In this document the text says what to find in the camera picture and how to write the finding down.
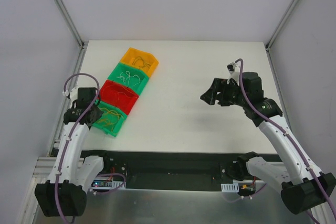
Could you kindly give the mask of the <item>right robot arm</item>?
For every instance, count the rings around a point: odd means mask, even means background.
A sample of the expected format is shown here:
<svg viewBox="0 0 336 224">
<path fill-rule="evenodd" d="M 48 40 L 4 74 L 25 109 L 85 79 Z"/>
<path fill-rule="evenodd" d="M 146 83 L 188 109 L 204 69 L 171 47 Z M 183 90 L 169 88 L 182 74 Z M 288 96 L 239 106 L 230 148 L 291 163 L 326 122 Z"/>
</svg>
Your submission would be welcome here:
<svg viewBox="0 0 336 224">
<path fill-rule="evenodd" d="M 280 107 L 264 97 L 257 73 L 244 72 L 241 82 L 214 78 L 200 99 L 209 105 L 242 107 L 245 115 L 271 142 L 286 168 L 276 168 L 259 154 L 249 152 L 228 165 L 228 177 L 242 181 L 255 176 L 263 180 L 280 193 L 285 206 L 295 215 L 330 202 L 335 176 L 324 173 L 299 145 Z"/>
</svg>

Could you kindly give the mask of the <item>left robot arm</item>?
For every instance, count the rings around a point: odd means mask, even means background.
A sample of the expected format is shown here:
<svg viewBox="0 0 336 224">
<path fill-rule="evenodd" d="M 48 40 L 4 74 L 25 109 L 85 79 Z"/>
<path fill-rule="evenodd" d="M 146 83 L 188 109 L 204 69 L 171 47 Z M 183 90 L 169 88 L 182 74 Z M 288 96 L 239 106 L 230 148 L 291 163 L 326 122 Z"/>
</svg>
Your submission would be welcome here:
<svg viewBox="0 0 336 224">
<path fill-rule="evenodd" d="M 97 88 L 74 88 L 72 92 L 77 95 L 63 116 L 56 161 L 46 182 L 35 188 L 35 197 L 46 217 L 82 216 L 91 183 L 97 175 L 106 176 L 111 170 L 110 162 L 100 156 L 89 156 L 79 165 L 84 141 L 102 111 L 95 104 Z"/>
</svg>

